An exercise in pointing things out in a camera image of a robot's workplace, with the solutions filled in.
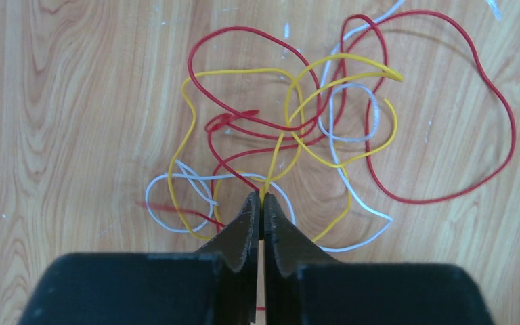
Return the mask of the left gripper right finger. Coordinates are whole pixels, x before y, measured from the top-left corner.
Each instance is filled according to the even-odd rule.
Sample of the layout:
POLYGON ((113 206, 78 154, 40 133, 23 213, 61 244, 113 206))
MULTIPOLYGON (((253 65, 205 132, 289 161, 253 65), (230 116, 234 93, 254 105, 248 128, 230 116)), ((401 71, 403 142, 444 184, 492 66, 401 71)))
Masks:
POLYGON ((263 202, 268 324, 492 324, 478 285, 437 263, 345 263, 263 202))

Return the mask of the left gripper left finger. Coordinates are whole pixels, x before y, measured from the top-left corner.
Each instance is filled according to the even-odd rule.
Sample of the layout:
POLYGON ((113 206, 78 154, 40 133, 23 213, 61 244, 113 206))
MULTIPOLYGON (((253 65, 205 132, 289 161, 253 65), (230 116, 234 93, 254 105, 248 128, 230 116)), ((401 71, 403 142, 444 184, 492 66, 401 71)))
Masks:
POLYGON ((68 253, 42 274, 21 324, 252 324, 261 200, 251 192, 191 253, 68 253))

